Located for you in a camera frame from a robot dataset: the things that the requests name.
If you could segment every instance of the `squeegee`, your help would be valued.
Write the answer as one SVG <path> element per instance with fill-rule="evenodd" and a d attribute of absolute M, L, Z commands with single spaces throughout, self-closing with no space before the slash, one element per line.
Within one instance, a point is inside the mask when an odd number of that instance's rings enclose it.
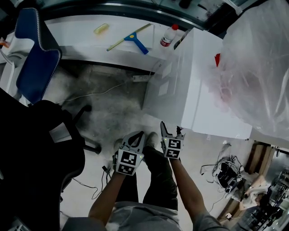
<path fill-rule="evenodd" d="M 131 33 L 130 35 L 128 35 L 127 37 L 121 39 L 120 41 L 118 41 L 116 44 L 110 46 L 107 51 L 110 51 L 112 48 L 116 47 L 117 45 L 119 45 L 120 43 L 122 43 L 123 41 L 133 41 L 135 42 L 135 44 L 140 48 L 140 50 L 144 53 L 147 54 L 149 51 L 148 49 L 145 48 L 145 46 L 140 42 L 140 40 L 138 40 L 136 33 L 139 31 L 142 31 L 143 29 L 146 29 L 147 27 L 149 27 L 150 25 L 152 25 L 151 23 L 146 24 L 145 26 L 137 29 L 136 31 L 134 31 L 133 33 Z"/>

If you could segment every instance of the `white cabinet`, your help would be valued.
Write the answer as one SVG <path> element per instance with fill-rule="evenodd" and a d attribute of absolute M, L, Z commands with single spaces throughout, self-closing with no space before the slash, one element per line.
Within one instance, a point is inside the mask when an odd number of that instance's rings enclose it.
<path fill-rule="evenodd" d="M 247 139 L 252 127 L 218 107 L 202 78 L 213 75 L 222 39 L 192 29 L 148 83 L 143 110 L 198 133 Z"/>

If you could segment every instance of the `black chair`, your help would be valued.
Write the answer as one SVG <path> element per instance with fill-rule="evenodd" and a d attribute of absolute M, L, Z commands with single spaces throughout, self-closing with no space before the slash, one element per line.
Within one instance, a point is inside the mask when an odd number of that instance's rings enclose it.
<path fill-rule="evenodd" d="M 14 216 L 31 231 L 59 230 L 61 192 L 85 164 L 87 147 L 75 122 L 89 108 L 73 120 L 49 101 L 25 107 L 2 89 L 0 100 L 0 230 Z M 61 123 L 72 139 L 54 143 L 49 131 Z"/>
<path fill-rule="evenodd" d="M 62 52 L 35 8 L 20 10 L 15 36 L 34 41 L 34 46 L 23 64 L 16 85 L 18 91 L 32 104 L 35 104 L 42 100 L 61 60 Z"/>

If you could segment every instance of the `floor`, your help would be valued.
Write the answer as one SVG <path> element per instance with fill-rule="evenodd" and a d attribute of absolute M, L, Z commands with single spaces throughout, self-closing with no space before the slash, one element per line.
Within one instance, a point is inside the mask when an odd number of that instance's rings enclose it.
<path fill-rule="evenodd" d="M 58 68 L 47 88 L 44 99 L 60 102 L 90 93 L 102 93 L 123 83 L 103 95 L 81 97 L 61 103 L 63 108 L 73 115 L 82 106 L 92 105 L 92 111 L 84 114 L 77 127 L 90 144 L 98 142 L 103 150 L 99 155 L 89 151 L 85 152 L 85 168 L 76 179 L 86 185 L 97 187 L 99 192 L 102 187 L 102 166 L 107 166 L 111 161 L 115 140 L 136 130 L 143 130 L 146 134 L 155 131 L 160 136 L 161 120 L 146 115 L 141 110 L 146 83 L 133 83 L 131 77 L 142 73 L 101 65 L 82 64 L 75 61 L 68 62 L 66 65 L 66 68 L 68 67 L 75 76 L 62 68 Z M 166 126 L 169 132 L 176 132 L 174 125 L 166 124 Z M 200 167 L 216 162 L 224 142 L 230 142 L 232 145 L 231 154 L 237 155 L 242 164 L 246 163 L 253 141 L 217 136 L 208 138 L 206 134 L 194 133 L 188 129 L 185 130 L 185 133 L 184 150 L 181 155 L 182 163 L 199 187 L 204 197 L 205 206 L 209 211 L 213 203 L 220 200 L 224 193 L 218 192 L 216 183 L 207 182 L 207 180 L 212 180 L 210 171 L 200 175 Z M 141 163 L 137 170 L 137 180 L 139 199 L 142 202 L 150 183 L 150 172 L 144 163 Z M 91 199 L 94 192 L 95 189 L 81 186 L 76 181 L 72 181 L 62 194 L 62 213 L 71 217 L 87 216 L 94 202 Z M 184 231 L 191 231 L 192 222 L 181 199 L 178 199 L 181 228 Z M 216 203 L 211 214 L 217 217 L 227 201 L 228 199 L 223 198 Z"/>

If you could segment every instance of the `chair wheel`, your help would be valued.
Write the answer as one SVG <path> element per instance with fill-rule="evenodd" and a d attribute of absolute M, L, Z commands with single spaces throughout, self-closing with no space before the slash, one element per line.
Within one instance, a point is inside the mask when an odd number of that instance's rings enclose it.
<path fill-rule="evenodd" d="M 91 110 L 92 110 L 92 107 L 91 107 L 91 105 L 85 105 L 85 106 L 83 107 L 83 109 L 84 109 L 85 111 L 91 111 Z"/>

